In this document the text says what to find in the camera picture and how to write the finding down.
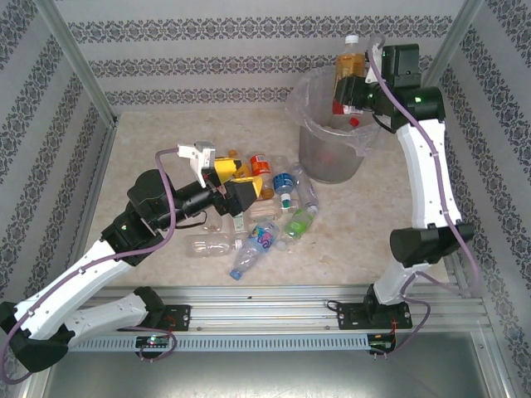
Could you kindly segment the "orange label bottle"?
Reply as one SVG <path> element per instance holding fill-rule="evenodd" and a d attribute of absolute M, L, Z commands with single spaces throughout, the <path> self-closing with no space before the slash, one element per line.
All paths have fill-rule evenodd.
<path fill-rule="evenodd" d="M 261 198 L 271 199 L 275 195 L 271 167 L 264 153 L 256 153 L 250 157 L 251 170 L 255 177 L 262 179 Z"/>

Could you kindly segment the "clear bottle green neck band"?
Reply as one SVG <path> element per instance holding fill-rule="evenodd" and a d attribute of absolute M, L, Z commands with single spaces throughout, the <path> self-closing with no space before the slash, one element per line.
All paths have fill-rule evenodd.
<path fill-rule="evenodd" d="M 248 217 L 253 222 L 258 222 L 266 218 L 279 220 L 283 215 L 295 213 L 299 209 L 299 201 L 292 199 L 287 207 L 284 207 L 279 197 L 268 200 L 256 201 L 248 209 Z"/>

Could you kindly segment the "blue label Pocari bottle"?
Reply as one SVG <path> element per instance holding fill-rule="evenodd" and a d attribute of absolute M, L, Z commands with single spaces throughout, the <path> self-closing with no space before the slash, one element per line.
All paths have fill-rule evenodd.
<path fill-rule="evenodd" d="M 273 177 L 273 187 L 275 193 L 280 196 L 282 201 L 290 201 L 291 193 L 294 190 L 292 176 L 287 172 L 281 172 Z"/>

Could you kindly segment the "clear bottle purple label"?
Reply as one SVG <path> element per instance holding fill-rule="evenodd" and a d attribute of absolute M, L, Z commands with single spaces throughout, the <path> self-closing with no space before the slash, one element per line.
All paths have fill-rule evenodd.
<path fill-rule="evenodd" d="M 294 179 L 295 190 L 299 196 L 300 205 L 314 212 L 319 210 L 319 200 L 315 194 L 313 184 L 309 175 L 304 170 L 301 163 L 295 163 L 291 169 Z"/>

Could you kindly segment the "orange tea bottle white cap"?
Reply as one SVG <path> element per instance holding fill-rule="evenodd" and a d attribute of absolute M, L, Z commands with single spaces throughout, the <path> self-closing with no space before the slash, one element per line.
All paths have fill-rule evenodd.
<path fill-rule="evenodd" d="M 337 56 L 335 61 L 335 78 L 334 91 L 338 88 L 341 79 L 349 76 L 365 76 L 365 55 L 361 52 L 359 45 L 359 37 L 355 34 L 350 34 L 344 39 L 343 51 Z M 334 115 L 350 115 L 363 114 L 360 109 L 355 109 L 350 105 L 342 105 L 336 99 L 333 100 L 332 114 Z"/>

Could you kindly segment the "colourful label water bottle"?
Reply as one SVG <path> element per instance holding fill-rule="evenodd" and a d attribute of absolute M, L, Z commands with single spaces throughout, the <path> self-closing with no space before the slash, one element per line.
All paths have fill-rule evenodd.
<path fill-rule="evenodd" d="M 280 228 L 274 221 L 259 222 L 242 241 L 229 275 L 234 280 L 240 280 L 243 274 L 254 268 L 267 254 L 279 233 Z"/>

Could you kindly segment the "clear bottle white cap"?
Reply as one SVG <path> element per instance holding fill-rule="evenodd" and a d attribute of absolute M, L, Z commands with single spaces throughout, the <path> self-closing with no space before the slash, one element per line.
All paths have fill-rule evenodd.
<path fill-rule="evenodd" d="M 212 258 L 229 255 L 242 247 L 242 239 L 226 234 L 188 235 L 184 244 L 191 258 Z"/>

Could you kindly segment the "grey mesh waste bin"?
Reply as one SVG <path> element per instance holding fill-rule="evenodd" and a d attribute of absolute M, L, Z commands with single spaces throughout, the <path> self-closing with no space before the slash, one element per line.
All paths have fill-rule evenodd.
<path fill-rule="evenodd" d="M 368 156 L 358 156 L 346 145 L 326 143 L 300 127 L 299 160 L 306 172 L 319 182 L 346 182 Z"/>

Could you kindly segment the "clear plastic bin liner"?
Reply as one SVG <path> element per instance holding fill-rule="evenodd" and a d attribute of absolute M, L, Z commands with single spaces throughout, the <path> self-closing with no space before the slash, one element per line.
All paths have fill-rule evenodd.
<path fill-rule="evenodd" d="M 332 129 L 335 69 L 332 66 L 315 68 L 305 73 L 289 94 L 285 108 L 291 119 L 304 130 L 326 143 L 353 148 L 358 156 L 388 149 L 389 133 L 380 127 L 368 111 L 350 114 L 359 120 L 359 126 L 350 131 Z"/>

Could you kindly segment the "clear bottle red cap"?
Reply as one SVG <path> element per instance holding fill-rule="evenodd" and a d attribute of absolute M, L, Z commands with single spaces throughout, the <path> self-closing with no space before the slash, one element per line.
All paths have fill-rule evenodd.
<path fill-rule="evenodd" d="M 350 131 L 352 129 L 356 129 L 359 126 L 359 120 L 358 118 L 352 115 L 334 114 L 329 121 L 329 126 L 332 129 Z"/>

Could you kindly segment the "small green circuit board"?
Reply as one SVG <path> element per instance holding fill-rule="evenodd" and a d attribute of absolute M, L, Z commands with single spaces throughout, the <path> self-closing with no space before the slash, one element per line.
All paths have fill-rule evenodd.
<path fill-rule="evenodd" d="M 374 352 L 392 352 L 396 347 L 396 342 L 394 333 L 368 334 L 368 345 Z"/>
<path fill-rule="evenodd" d="M 165 336 L 141 336 L 135 340 L 136 348 L 166 349 L 169 347 L 169 338 Z"/>

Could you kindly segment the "grey steel plate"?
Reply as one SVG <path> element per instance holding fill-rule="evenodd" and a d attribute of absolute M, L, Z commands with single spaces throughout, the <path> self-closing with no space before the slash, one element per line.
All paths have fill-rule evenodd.
<path fill-rule="evenodd" d="M 373 359 L 361 352 L 74 353 L 43 398 L 498 398 L 472 358 Z"/>

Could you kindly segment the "aluminium frame post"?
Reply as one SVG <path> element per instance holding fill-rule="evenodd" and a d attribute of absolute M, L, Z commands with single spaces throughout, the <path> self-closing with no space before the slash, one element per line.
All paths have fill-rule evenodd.
<path fill-rule="evenodd" d="M 422 77 L 422 87 L 438 84 L 483 2 L 484 0 L 463 0 L 457 14 L 451 17 L 451 21 L 447 23 L 448 27 L 443 41 L 436 51 L 434 60 Z"/>
<path fill-rule="evenodd" d="M 85 58 L 70 28 L 61 15 L 55 0 L 33 0 L 33 2 L 63 50 L 73 71 L 79 77 L 80 82 L 87 91 L 100 116 L 107 125 L 114 127 L 117 116 L 96 79 L 94 72 L 90 68 L 88 60 Z"/>

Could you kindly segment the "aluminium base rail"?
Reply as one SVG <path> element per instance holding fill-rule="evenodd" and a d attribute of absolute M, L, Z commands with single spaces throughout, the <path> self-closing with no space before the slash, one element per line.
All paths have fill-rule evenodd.
<path fill-rule="evenodd" d="M 157 287 L 169 304 L 191 308 L 191 332 L 337 332 L 338 321 L 326 306 L 329 301 L 354 303 L 367 291 L 365 285 Z M 424 332 L 489 330 L 490 317 L 480 298 L 462 298 L 428 284 L 407 291 L 415 299 L 412 320 L 428 319 Z"/>

